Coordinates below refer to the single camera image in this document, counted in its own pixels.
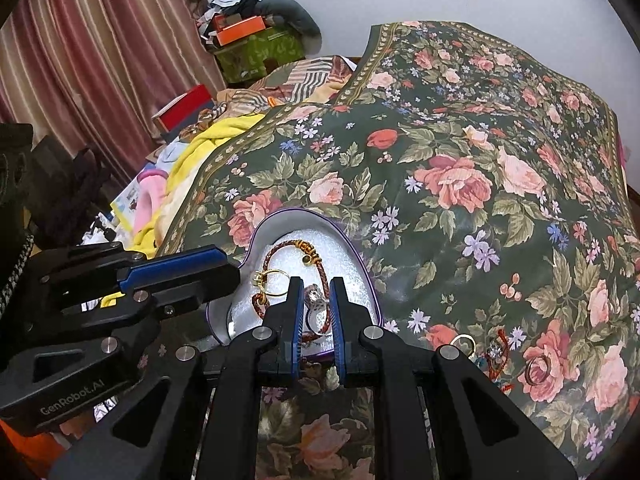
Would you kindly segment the striped pink curtain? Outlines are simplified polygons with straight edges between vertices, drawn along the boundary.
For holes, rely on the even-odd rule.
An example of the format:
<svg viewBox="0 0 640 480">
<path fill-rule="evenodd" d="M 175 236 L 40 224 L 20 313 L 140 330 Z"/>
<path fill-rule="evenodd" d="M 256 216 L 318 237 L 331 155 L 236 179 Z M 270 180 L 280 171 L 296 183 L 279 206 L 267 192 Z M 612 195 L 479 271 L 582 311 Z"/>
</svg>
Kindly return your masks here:
<svg viewBox="0 0 640 480">
<path fill-rule="evenodd" d="M 160 134 L 153 115 L 224 88 L 196 20 L 207 0 L 17 0 L 1 26 L 1 119 L 71 153 L 93 145 L 128 182 Z"/>
</svg>

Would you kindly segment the green cardboard box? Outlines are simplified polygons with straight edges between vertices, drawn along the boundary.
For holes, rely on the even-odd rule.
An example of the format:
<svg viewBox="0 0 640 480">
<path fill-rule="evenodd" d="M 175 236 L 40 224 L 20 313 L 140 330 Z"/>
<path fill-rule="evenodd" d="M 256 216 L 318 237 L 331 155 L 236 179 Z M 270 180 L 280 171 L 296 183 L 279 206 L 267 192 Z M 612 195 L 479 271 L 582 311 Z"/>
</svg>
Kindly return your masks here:
<svg viewBox="0 0 640 480">
<path fill-rule="evenodd" d="M 299 34 L 291 27 L 270 27 L 215 49 L 214 57 L 228 84 L 239 84 L 302 60 L 305 49 Z"/>
</svg>

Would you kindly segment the orange shoe box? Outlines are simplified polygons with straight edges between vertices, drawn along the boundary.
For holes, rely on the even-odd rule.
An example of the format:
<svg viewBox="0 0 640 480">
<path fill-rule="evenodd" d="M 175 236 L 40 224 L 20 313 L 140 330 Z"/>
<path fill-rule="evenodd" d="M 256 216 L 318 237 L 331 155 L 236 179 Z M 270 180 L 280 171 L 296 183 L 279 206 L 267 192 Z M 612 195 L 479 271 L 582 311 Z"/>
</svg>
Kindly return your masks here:
<svg viewBox="0 0 640 480">
<path fill-rule="evenodd" d="M 265 29 L 266 24 L 262 17 L 252 16 L 221 29 L 220 32 L 217 32 L 217 41 L 221 47 L 224 47 Z"/>
</svg>

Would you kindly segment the red white box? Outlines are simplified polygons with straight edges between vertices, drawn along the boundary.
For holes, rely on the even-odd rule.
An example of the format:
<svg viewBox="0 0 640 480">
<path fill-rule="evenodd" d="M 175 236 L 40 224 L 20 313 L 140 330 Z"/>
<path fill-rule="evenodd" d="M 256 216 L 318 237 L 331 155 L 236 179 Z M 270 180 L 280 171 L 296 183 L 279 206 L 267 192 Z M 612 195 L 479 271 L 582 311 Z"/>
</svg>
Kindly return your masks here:
<svg viewBox="0 0 640 480">
<path fill-rule="evenodd" d="M 206 85 L 198 84 L 191 90 L 176 96 L 158 110 L 152 116 L 152 122 L 160 132 L 167 132 L 178 126 L 194 110 L 212 103 L 213 98 Z"/>
</svg>

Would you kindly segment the striped patchwork quilt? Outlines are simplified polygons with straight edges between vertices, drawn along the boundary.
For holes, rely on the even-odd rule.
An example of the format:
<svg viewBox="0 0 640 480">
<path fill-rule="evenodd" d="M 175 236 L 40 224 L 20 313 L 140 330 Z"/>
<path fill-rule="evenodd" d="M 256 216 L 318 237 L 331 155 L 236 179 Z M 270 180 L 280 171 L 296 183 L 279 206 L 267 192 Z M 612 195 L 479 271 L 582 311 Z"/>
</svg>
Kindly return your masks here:
<svg viewBox="0 0 640 480">
<path fill-rule="evenodd" d="M 356 65 L 339 55 L 296 61 L 276 68 L 248 88 L 219 91 L 215 103 L 230 115 L 265 114 L 288 105 L 329 102 L 348 83 Z"/>
</svg>

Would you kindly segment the floral green bedspread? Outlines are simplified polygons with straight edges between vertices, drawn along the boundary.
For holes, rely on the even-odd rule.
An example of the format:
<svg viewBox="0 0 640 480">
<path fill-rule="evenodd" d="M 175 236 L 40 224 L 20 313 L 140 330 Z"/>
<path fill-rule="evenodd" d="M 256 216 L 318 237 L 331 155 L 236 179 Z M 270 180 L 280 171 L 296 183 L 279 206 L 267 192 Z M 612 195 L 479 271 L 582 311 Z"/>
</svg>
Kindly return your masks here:
<svg viewBox="0 0 640 480">
<path fill-rule="evenodd" d="M 242 259 L 282 208 L 334 221 L 390 332 L 457 341 L 590 479 L 639 403 L 639 235 L 616 118 L 587 86 L 453 22 L 375 26 L 326 104 L 210 155 L 160 250 Z"/>
</svg>

